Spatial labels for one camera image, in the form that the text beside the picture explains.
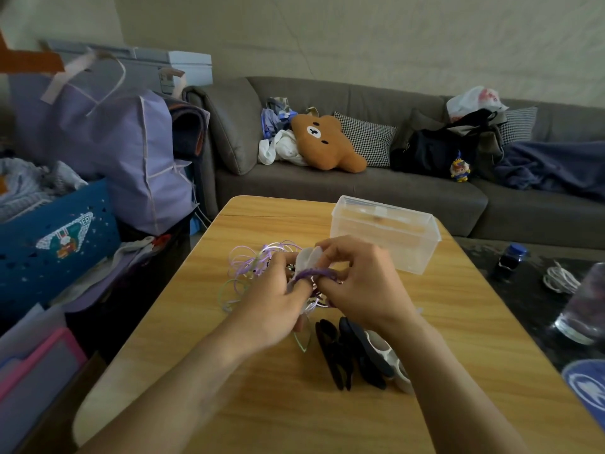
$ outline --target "black and white checkered pillow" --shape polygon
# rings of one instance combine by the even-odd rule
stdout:
[[[368,162],[368,167],[390,167],[389,147],[393,143],[397,127],[374,124],[344,116],[337,111],[334,117],[340,121],[343,134],[349,139],[355,152]]]
[[[502,146],[512,142],[530,141],[538,108],[533,106],[531,108],[508,110],[505,114],[506,122],[498,125]]]

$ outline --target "bear face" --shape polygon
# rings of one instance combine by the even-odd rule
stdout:
[[[292,118],[291,127],[298,152],[310,166],[321,170],[338,167],[352,173],[366,169],[367,161],[354,151],[334,116],[298,114]]]

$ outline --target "blue bottle cap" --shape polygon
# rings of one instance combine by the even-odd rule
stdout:
[[[513,255],[518,255],[520,257],[525,256],[525,254],[527,253],[527,249],[522,246],[521,244],[518,244],[516,242],[513,242],[512,244],[510,244],[508,246],[508,249],[506,249],[507,252],[512,253]]]

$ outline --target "wooden table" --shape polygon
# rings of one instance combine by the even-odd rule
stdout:
[[[216,294],[230,250],[329,236],[334,204],[240,196],[231,199],[88,395],[74,423],[81,444],[175,365],[225,316]],[[424,317],[519,430],[534,453],[602,453],[596,422],[440,225],[443,240],[423,275],[401,279]],[[337,324],[336,309],[317,309]],[[391,385],[353,377],[332,382],[315,337],[293,337],[241,366],[216,399],[216,414],[186,452],[427,453],[433,447],[418,402]]]

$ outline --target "left hand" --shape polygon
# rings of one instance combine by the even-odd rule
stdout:
[[[217,330],[239,341],[252,354],[273,346],[292,330],[300,331],[303,318],[299,317],[313,286],[306,279],[299,280],[291,293],[286,294],[286,266],[296,261],[296,252],[276,252],[268,268],[255,280],[233,312]]]

